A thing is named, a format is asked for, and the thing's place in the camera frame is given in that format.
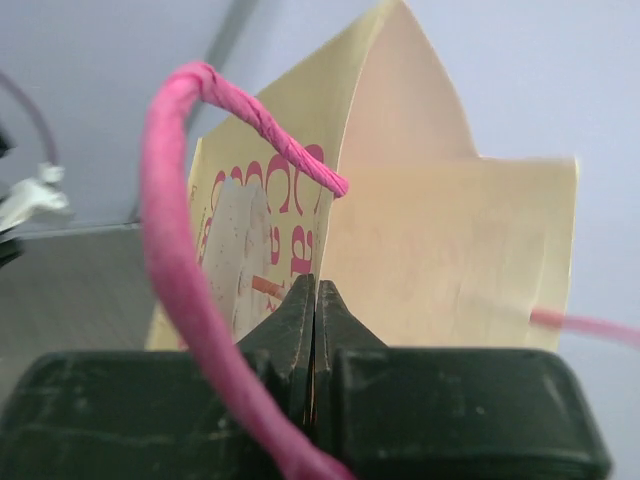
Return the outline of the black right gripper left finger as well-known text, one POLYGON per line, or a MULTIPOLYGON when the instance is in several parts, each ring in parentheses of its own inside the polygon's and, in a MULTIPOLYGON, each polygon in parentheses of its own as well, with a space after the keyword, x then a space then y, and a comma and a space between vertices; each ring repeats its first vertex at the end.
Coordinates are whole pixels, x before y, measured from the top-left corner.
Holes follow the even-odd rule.
POLYGON ((191 356, 67 351, 38 358, 1 414, 5 479, 275 479, 191 356))

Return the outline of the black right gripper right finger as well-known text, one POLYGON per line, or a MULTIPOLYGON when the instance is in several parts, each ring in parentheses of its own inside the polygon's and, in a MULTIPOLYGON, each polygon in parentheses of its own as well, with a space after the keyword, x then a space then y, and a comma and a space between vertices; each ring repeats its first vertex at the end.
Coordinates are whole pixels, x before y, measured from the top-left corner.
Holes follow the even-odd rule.
POLYGON ((385 345, 321 283, 314 440, 360 479, 605 479, 570 367, 544 350, 385 345))

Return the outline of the pink paper gift bag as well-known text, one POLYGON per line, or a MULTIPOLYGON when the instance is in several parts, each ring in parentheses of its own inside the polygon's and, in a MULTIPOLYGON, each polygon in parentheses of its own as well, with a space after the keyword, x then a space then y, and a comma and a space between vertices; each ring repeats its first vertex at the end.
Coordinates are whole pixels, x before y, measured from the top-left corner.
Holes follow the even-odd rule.
POLYGON ((409 7, 384 1, 251 96, 175 70, 145 119, 141 227, 165 317, 285 479, 360 479, 314 440, 318 290, 397 348, 555 354, 578 166, 479 155, 409 7))

